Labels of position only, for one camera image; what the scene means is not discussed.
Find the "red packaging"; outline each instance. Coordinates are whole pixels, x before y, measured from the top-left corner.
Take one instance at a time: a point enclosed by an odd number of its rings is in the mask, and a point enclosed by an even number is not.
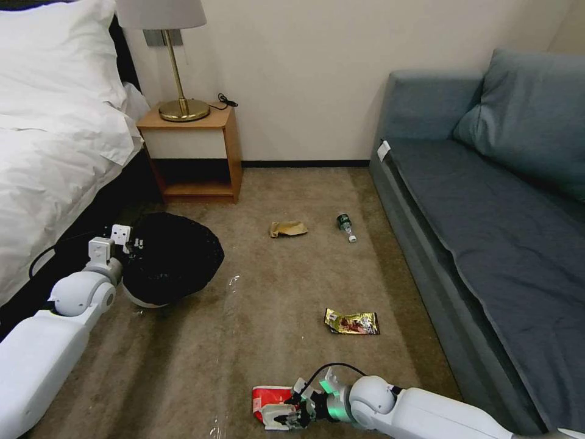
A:
[[[252,413],[260,422],[262,413],[260,409],[266,404],[283,404],[291,397],[292,387],[281,386],[256,386],[252,389]]]

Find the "lamp shade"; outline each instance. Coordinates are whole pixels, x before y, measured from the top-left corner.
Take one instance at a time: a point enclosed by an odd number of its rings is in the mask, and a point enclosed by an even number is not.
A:
[[[200,0],[116,0],[118,21],[130,29],[187,29],[207,23]]]

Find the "nightstand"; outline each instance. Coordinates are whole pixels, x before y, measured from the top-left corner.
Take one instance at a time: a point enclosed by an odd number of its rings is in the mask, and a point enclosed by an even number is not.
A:
[[[156,106],[137,126],[164,202],[238,201],[242,160],[232,107],[212,108],[193,122],[169,122]]]

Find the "carpet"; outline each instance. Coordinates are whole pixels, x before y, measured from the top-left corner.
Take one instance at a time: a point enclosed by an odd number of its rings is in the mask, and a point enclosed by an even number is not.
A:
[[[118,296],[29,438],[384,437],[326,421],[266,433],[252,416],[253,386],[292,385],[334,361],[460,398],[367,169],[246,169],[235,205],[141,208],[154,210],[208,226],[224,263],[207,288],[162,309]],[[353,222],[355,244],[336,228],[341,212]],[[309,232],[270,238],[270,223],[287,220]],[[326,307],[375,311],[381,334],[331,334]]]

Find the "black cable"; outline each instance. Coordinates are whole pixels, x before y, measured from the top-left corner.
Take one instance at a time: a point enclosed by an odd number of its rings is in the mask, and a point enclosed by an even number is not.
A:
[[[234,102],[234,101],[230,101],[228,98],[225,97],[225,95],[223,93],[218,94],[218,101],[225,104],[225,107],[223,108],[219,108],[216,107],[215,105],[209,105],[212,108],[215,108],[216,110],[225,110],[227,107],[237,107],[238,103]]]
[[[98,233],[99,233],[98,231],[91,230],[91,231],[89,231],[89,232],[85,232],[85,233],[82,233],[82,234],[79,234],[79,235],[75,235],[75,236],[72,236],[72,237],[69,237],[69,238],[63,239],[63,240],[61,240],[61,241],[58,241],[58,242],[56,242],[55,244],[53,244],[51,247],[48,247],[48,248],[46,248],[45,250],[41,251],[41,252],[40,252],[40,254],[39,254],[39,255],[38,255],[36,258],[34,258],[34,259],[33,259],[33,261],[30,263],[30,266],[29,266],[29,279],[32,279],[32,278],[34,277],[33,270],[34,270],[34,268],[35,268],[35,265],[37,264],[37,262],[38,262],[38,261],[39,261],[39,260],[40,260],[40,259],[41,259],[41,258],[42,258],[44,255],[46,255],[46,254],[47,254],[48,252],[50,252],[51,250],[55,249],[57,246],[60,246],[61,244],[63,244],[63,243],[66,243],[66,242],[69,242],[69,241],[73,241],[73,240],[75,240],[75,239],[82,238],[82,237],[84,237],[84,236],[87,236],[87,235],[96,235],[96,234],[98,234]]]
[[[358,374],[360,374],[362,376],[366,376],[366,374],[364,374],[361,370],[359,370],[357,367],[352,366],[350,364],[347,364],[347,363],[327,363],[326,365],[322,365],[319,369],[317,369],[317,371],[309,378],[309,381],[306,382],[305,386],[299,392],[299,395],[302,395],[305,392],[305,390],[307,390],[309,388],[309,386],[311,385],[313,380],[317,377],[317,375],[319,375],[319,372],[321,372],[323,369],[331,367],[331,366],[345,366],[346,368],[350,368],[351,370],[356,371]]]

